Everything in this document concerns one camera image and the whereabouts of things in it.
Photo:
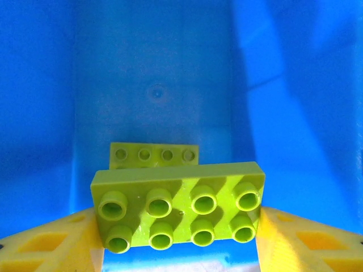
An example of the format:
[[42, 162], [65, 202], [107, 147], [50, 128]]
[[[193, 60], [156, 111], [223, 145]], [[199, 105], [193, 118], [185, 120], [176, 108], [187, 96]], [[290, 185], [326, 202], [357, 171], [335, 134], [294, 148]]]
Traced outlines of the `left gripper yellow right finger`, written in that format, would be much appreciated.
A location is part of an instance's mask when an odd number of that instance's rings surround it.
[[256, 245], [261, 271], [362, 271], [362, 235], [270, 207]]

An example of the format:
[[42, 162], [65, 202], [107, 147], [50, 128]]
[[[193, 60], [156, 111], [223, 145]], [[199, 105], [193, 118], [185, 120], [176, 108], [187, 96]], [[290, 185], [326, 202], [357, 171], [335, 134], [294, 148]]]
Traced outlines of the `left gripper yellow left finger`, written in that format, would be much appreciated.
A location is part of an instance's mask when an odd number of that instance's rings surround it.
[[1, 271], [101, 271], [93, 208], [1, 239]]

